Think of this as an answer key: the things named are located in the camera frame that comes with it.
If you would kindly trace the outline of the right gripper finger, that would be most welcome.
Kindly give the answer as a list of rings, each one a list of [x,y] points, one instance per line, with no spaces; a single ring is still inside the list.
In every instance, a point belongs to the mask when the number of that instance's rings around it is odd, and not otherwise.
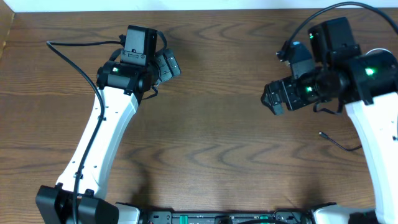
[[[274,115],[282,115],[284,113],[284,109],[281,104],[275,104],[268,99],[262,101],[262,104],[268,107]]]
[[[281,85],[280,82],[271,82],[266,84],[264,92],[261,96],[261,101],[264,105],[278,105],[283,102],[282,95],[280,93]]]

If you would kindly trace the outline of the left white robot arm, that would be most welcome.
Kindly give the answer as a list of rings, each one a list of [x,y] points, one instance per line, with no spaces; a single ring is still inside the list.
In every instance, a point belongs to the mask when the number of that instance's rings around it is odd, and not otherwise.
[[[157,50],[155,29],[129,26],[116,49],[97,71],[96,81],[57,50],[47,46],[76,69],[95,92],[93,109],[73,157],[55,186],[41,186],[35,202],[45,223],[139,223],[141,211],[128,203],[105,200],[110,170],[121,139],[136,114],[144,93],[179,76],[172,49]]]

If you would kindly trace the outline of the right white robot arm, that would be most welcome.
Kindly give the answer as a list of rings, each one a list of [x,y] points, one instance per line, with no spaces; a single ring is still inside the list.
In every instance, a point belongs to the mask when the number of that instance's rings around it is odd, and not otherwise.
[[[308,30],[311,48],[287,45],[279,58],[291,75],[267,84],[261,102],[274,114],[338,100],[361,141],[376,206],[357,209],[335,203],[310,212],[313,223],[397,222],[397,59],[386,50],[363,54],[344,17]]]

